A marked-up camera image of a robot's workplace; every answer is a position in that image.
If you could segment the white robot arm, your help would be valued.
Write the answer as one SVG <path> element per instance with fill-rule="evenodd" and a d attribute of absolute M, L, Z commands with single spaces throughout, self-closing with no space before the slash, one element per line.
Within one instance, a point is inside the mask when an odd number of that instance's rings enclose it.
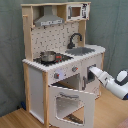
<path fill-rule="evenodd" d="M 104 88 L 121 100 L 128 100 L 128 69 L 121 70 L 115 78 L 94 66 L 91 66 L 89 70 L 97 77 Z"/>

